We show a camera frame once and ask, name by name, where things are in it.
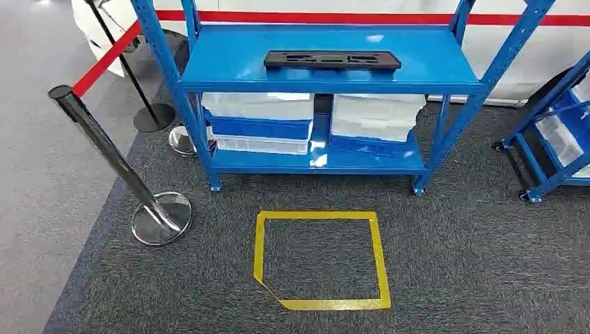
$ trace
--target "dark gray carpet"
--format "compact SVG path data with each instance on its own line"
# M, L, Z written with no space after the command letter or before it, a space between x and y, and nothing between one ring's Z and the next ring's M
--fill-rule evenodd
M419 116L423 144L437 110ZM138 203L117 181L45 332L590 333L590 189L519 201L517 174L489 146L520 113L483 108L422 197L407 177L334 175L230 175L211 193L167 133L139 135L132 166L154 191L187 195L194 225L169 246L140 245ZM393 307L284 309L252 276L262 210L375 211ZM365 221L269 222L264 263L282 298L378 295Z

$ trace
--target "round base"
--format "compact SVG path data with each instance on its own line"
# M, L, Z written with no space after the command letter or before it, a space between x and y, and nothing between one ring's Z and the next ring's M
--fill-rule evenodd
M154 195L156 201L166 210L172 222L178 226L180 232L171 230L166 225L156 222L140 205L131 222L131 231L142 244L161 246L180 237L191 225L193 209L189 199L179 193L165 192Z
M169 126L176 117L176 111L172 106L164 103L154 103L150 105L157 121L147 108L140 109L133 118L133 125L139 132L156 132Z
M170 147L183 157L194 157L197 155L195 146L186 132L186 127L179 125L170 131L168 136Z

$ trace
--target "blue rolling cart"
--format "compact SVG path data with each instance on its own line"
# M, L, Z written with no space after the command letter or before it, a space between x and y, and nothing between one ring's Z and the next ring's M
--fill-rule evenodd
M237 24L202 25L193 0L182 0L190 59L180 76L152 0L131 0L152 53L164 73L175 105L198 151L212 191L221 190L221 173L414 175L413 190L424 185L447 156L520 49L555 0L525 0L527 7L481 80L473 73L461 43L475 0L460 0L448 25ZM283 68L266 71L268 50L391 51L402 69L394 74L369 70ZM307 155L216 150L209 153L203 92L405 93L443 95L433 147L425 163L410 133L406 145L417 154L378 156L329 150L329 116L316 115ZM196 94L193 110L188 94ZM469 95L462 112L445 129L451 95Z
M502 151L518 144L523 151L525 163L530 166L538 185L533 189L525 189L520 193L521 200L541 202L541 196L556 189L558 186L590 186L590 177L574 177L578 171L590 164L590 101L579 101L572 93L572 86L588 72L590 68L590 51L572 67L547 95L532 106L527 117L502 141L493 148ZM557 116L563 125L576 139L583 153L567 166L563 166L557 153L536 126L544 118ZM525 132L531 130L541 142L545 153L549 156L555 174L547 176L535 158L525 138Z

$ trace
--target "chrome stanchion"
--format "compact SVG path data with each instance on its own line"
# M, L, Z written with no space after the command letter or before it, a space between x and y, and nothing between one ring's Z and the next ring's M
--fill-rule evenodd
M178 125L170 131L168 144L170 144L170 147L176 153L183 157L195 157L197 155L197 149L193 145L193 141L191 141L191 137L184 125Z
M81 99L72 92L72 87L57 86L49 91L49 97L78 124L88 140L141 202L131 224L135 238L144 244L159 246L173 241L189 229L192 218L189 200L175 192L152 195Z

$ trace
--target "yellow floor tape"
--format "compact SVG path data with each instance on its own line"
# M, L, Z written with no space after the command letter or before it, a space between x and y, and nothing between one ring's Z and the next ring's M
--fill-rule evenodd
M264 221L267 219L367 219L371 228L373 252L375 254L375 267L379 285L379 299L325 299L325 300L298 300L280 299L262 282L262 263L264 259ZM263 211L256 218L256 240L254 245L254 278L276 300L288 310L378 310L391 308L391 297L383 249L381 248L381 236L375 212L276 212Z

